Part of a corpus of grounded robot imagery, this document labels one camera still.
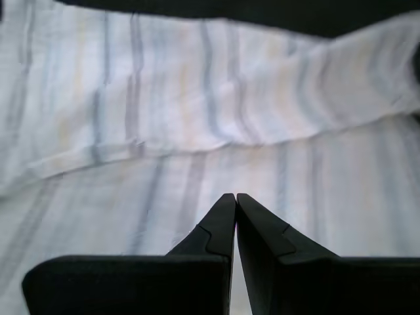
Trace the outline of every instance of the black object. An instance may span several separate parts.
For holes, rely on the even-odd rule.
[[[253,315],[420,314],[420,259],[344,258],[238,194]]]
[[[68,256],[22,282],[31,315],[229,312],[235,197],[225,194],[166,256]]]
[[[420,0],[57,0],[111,11],[231,18],[322,37],[337,37],[420,10]]]

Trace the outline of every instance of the striped blanket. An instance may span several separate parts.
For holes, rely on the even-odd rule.
[[[418,12],[331,40],[5,1],[0,312],[45,259],[166,253],[225,192],[339,255],[420,255],[419,42]]]

